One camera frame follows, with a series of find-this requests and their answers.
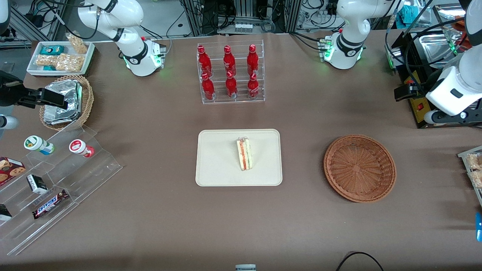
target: snickers bar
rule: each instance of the snickers bar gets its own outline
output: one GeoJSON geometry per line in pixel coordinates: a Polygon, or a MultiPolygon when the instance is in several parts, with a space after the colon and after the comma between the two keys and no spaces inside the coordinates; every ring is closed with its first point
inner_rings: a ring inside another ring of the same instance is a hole
{"type": "Polygon", "coordinates": [[[49,201],[47,201],[44,205],[40,206],[39,209],[36,211],[33,211],[33,218],[37,219],[47,213],[48,211],[52,210],[57,204],[59,204],[63,199],[67,198],[68,195],[65,192],[65,190],[62,190],[62,192],[58,193],[55,195],[55,197],[51,198],[49,201]]]}
{"type": "Polygon", "coordinates": [[[40,178],[39,176],[30,174],[27,176],[27,181],[28,185],[30,185],[30,189],[32,189],[32,192],[34,193],[42,195],[48,190],[42,178],[40,178]]]}
{"type": "Polygon", "coordinates": [[[0,204],[0,220],[8,221],[12,218],[12,215],[5,207],[5,204],[0,204]]]}

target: white tray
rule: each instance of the white tray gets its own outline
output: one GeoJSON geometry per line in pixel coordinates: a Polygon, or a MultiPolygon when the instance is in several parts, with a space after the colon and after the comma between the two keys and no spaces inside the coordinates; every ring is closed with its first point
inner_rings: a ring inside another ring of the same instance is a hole
{"type": "Polygon", "coordinates": [[[80,69],[80,72],[70,72],[64,70],[43,70],[43,67],[39,67],[35,65],[35,60],[37,60],[37,56],[40,54],[40,50],[43,46],[50,46],[50,45],[63,45],[64,46],[64,53],[66,54],[77,54],[74,50],[74,47],[68,41],[41,41],[37,44],[35,51],[33,52],[32,58],[30,59],[30,63],[27,67],[27,72],[31,75],[36,76],[65,76],[65,75],[83,75],[87,72],[87,68],[89,67],[90,60],[92,55],[94,54],[95,45],[92,42],[84,41],[85,45],[87,46],[87,53],[85,54],[85,61],[80,69]]]}
{"type": "Polygon", "coordinates": [[[198,137],[199,186],[276,186],[283,180],[280,133],[275,129],[204,130],[198,137]],[[251,144],[253,168],[242,171],[236,140],[251,144]]]}

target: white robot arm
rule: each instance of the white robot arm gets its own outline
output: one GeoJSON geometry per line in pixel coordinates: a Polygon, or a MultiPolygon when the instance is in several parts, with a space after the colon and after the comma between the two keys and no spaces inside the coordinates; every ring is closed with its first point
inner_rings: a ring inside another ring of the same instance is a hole
{"type": "Polygon", "coordinates": [[[78,8],[80,20],[117,44],[124,55],[127,68],[133,74],[147,76],[163,67],[165,47],[161,48],[155,42],[142,40],[133,28],[141,25],[144,19],[142,7],[136,0],[89,1],[85,2],[85,5],[93,4],[93,7],[78,8]]]}
{"type": "Polygon", "coordinates": [[[10,23],[10,1],[0,0],[0,34],[7,30],[10,23]]]}
{"type": "Polygon", "coordinates": [[[457,55],[442,70],[426,98],[438,109],[428,112],[424,119],[436,123],[458,115],[458,120],[470,119],[467,108],[482,98],[482,0],[472,0],[465,16],[466,32],[472,48],[457,55]]]}
{"type": "Polygon", "coordinates": [[[345,27],[341,33],[325,37],[324,61],[338,69],[353,67],[370,33],[367,19],[392,14],[402,6],[401,0],[339,0],[336,13],[345,20],[345,27]]]}

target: red and white bottle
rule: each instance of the red and white bottle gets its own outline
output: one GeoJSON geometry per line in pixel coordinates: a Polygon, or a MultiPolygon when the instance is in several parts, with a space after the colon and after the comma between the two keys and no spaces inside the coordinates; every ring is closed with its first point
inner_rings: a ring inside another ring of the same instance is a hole
{"type": "Polygon", "coordinates": [[[85,158],[89,158],[95,153],[95,149],[92,146],[87,145],[80,139],[75,139],[72,141],[68,148],[71,152],[83,155],[85,158]]]}
{"type": "Polygon", "coordinates": [[[226,73],[228,71],[233,72],[233,76],[236,76],[236,62],[234,60],[234,56],[231,53],[231,46],[226,45],[224,46],[224,68],[226,69],[226,73]]]}
{"type": "Polygon", "coordinates": [[[258,54],[256,53],[256,45],[251,44],[249,46],[248,54],[248,75],[253,73],[258,74],[258,54]]]}
{"type": "Polygon", "coordinates": [[[202,90],[204,91],[204,96],[208,100],[216,99],[216,92],[214,92],[214,84],[211,79],[209,79],[209,75],[206,72],[203,72],[202,75],[202,90]]]}
{"type": "Polygon", "coordinates": [[[234,79],[234,75],[232,71],[228,71],[226,74],[226,88],[228,90],[228,96],[231,99],[238,97],[238,83],[236,79],[234,79]]]}
{"type": "Polygon", "coordinates": [[[213,76],[213,65],[211,65],[211,59],[209,58],[208,54],[206,54],[206,50],[204,46],[198,46],[198,53],[199,53],[199,64],[201,64],[202,72],[208,74],[209,77],[213,76]]]}
{"type": "Polygon", "coordinates": [[[251,74],[248,81],[248,97],[250,99],[256,99],[256,97],[258,97],[259,83],[256,77],[257,77],[256,74],[253,73],[251,74]]]}

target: clear acrylic bottle rack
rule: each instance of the clear acrylic bottle rack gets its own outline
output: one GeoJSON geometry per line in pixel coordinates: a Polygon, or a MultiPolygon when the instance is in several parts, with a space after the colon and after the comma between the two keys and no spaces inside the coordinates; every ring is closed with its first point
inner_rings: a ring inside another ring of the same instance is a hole
{"type": "Polygon", "coordinates": [[[199,64],[199,53],[197,54],[198,73],[199,73],[199,86],[201,88],[201,99],[203,104],[224,104],[224,103],[237,103],[237,102],[264,102],[266,100],[266,88],[265,88],[265,46],[263,40],[255,41],[220,41],[209,43],[198,43],[203,45],[206,53],[211,59],[213,65],[213,76],[211,80],[214,84],[214,91],[216,92],[216,98],[214,100],[208,100],[204,96],[202,91],[202,78],[201,78],[201,65],[199,64]],[[259,83],[259,94],[256,99],[250,99],[248,97],[248,63],[247,58],[249,54],[249,45],[256,45],[256,53],[258,54],[258,75],[257,80],[259,83]],[[228,96],[226,89],[226,70],[224,68],[224,46],[231,46],[231,51],[236,61],[236,76],[234,77],[238,83],[238,96],[235,99],[231,99],[228,96]]]}
{"type": "Polygon", "coordinates": [[[9,251],[8,255],[18,255],[122,169],[112,154],[99,145],[95,135],[89,127],[72,123],[47,139],[55,145],[52,154],[31,151],[20,160],[27,170],[0,187],[0,203],[12,215],[8,221],[0,220],[0,244],[9,251]],[[92,146],[95,154],[85,158],[72,153],[68,146],[74,139],[92,146]],[[30,174],[41,177],[49,190],[42,195],[33,193],[27,181],[30,174]],[[34,219],[32,212],[62,190],[69,197],[34,219]]]}

